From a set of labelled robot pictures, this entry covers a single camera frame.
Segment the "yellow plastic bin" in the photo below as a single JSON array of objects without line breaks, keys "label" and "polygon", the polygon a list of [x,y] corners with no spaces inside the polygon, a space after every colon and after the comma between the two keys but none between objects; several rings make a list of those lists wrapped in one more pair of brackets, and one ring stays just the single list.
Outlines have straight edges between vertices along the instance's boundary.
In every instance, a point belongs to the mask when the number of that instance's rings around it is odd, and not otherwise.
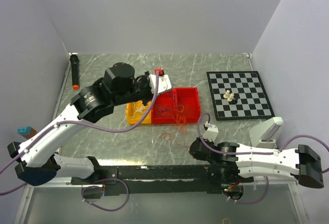
[{"label": "yellow plastic bin", "polygon": [[146,106],[143,105],[142,101],[128,103],[126,105],[126,120],[128,125],[136,124],[144,113],[150,107],[151,102],[149,102]]}]

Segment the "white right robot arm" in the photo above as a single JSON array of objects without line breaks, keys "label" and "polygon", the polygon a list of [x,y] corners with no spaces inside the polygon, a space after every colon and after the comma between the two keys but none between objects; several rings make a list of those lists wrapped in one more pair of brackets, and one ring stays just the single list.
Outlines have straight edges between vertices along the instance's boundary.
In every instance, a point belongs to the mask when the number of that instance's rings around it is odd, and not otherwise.
[{"label": "white right robot arm", "polygon": [[222,184],[236,184],[254,177],[277,177],[307,188],[324,187],[321,158],[308,145],[279,151],[230,142],[215,145],[197,138],[189,153],[196,160],[209,162],[213,167],[210,175]]}]

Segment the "red plastic bin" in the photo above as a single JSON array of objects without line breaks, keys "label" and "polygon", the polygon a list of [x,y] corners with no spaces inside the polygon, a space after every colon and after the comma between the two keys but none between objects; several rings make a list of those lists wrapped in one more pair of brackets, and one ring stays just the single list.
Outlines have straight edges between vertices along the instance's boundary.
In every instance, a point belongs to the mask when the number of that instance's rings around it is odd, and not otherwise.
[{"label": "red plastic bin", "polygon": [[174,124],[176,121],[175,114],[175,92],[169,92],[159,95],[151,110],[152,124]]},{"label": "red plastic bin", "polygon": [[197,123],[201,113],[197,87],[177,87],[174,90],[177,121],[183,124]]}]

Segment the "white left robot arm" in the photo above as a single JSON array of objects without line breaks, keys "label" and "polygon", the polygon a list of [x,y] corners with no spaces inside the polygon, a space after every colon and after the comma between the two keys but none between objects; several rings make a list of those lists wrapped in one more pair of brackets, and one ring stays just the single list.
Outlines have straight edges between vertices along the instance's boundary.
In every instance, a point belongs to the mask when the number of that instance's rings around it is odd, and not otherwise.
[{"label": "white left robot arm", "polygon": [[18,164],[18,179],[32,186],[43,185],[56,177],[77,177],[90,184],[104,178],[101,166],[92,156],[86,158],[62,157],[56,149],[80,130],[90,127],[110,133],[118,130],[95,124],[113,113],[119,105],[142,101],[154,104],[159,88],[159,74],[134,77],[135,69],[127,63],[116,63],[104,77],[81,89],[65,109],[44,129],[25,142],[12,142],[7,149]]}]

